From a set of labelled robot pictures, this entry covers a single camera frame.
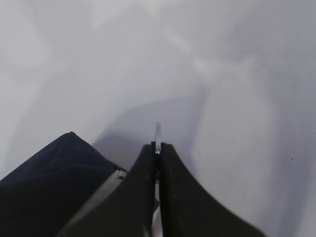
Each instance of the dark cloth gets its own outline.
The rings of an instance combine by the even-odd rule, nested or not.
[[[0,236],[54,237],[116,170],[73,132],[0,181]]]

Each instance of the black fabric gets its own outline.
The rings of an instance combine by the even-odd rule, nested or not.
[[[155,200],[154,148],[145,145],[117,189],[58,237],[150,237]]]
[[[162,144],[158,159],[164,237],[263,237],[206,192],[174,147]]]
[[[0,236],[54,237],[119,166],[73,132],[0,181]]]

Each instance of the white background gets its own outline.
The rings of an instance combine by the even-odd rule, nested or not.
[[[74,131],[154,138],[272,237],[316,232],[314,0],[0,0],[0,177]]]

